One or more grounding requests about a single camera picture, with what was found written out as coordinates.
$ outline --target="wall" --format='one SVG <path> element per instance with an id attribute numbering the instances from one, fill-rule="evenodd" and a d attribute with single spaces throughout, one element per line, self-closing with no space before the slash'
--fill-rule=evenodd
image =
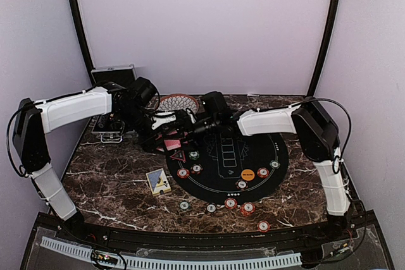
<path id="1" fill-rule="evenodd" d="M 405 0 L 340 0 L 316 93 L 351 113 L 354 129 L 344 159 L 399 269 L 405 265 L 404 20 Z"/>
<path id="2" fill-rule="evenodd" d="M 329 0 L 79 0 L 96 67 L 162 94 L 305 94 Z"/>
<path id="3" fill-rule="evenodd" d="M 33 100 L 89 86 L 68 0 L 0 0 L 0 261 L 19 269 L 38 211 L 46 211 L 29 180 L 17 177 L 4 143 L 9 117 L 25 97 Z M 48 137 L 59 175 L 84 127 L 66 126 Z"/>

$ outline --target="marble table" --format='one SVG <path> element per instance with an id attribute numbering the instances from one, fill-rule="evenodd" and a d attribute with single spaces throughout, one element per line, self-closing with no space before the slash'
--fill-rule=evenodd
<path id="1" fill-rule="evenodd" d="M 230 107 L 277 107 L 302 100 L 298 96 L 228 95 Z M 102 144 L 87 126 L 63 184 L 88 223 L 142 231 L 172 233 L 234 233 L 257 230 L 266 220 L 272 229 L 326 221 L 326 199 L 320 177 L 307 160 L 295 135 L 283 134 L 289 151 L 289 168 L 283 183 L 269 197 L 255 202 L 256 212 L 243 216 L 238 209 L 218 206 L 213 214 L 207 203 L 180 188 L 166 166 L 165 157 L 147 154 L 134 145 L 136 138 L 120 144 Z M 153 197 L 146 173 L 164 168 L 172 191 Z M 188 211 L 179 203 L 187 200 Z"/>

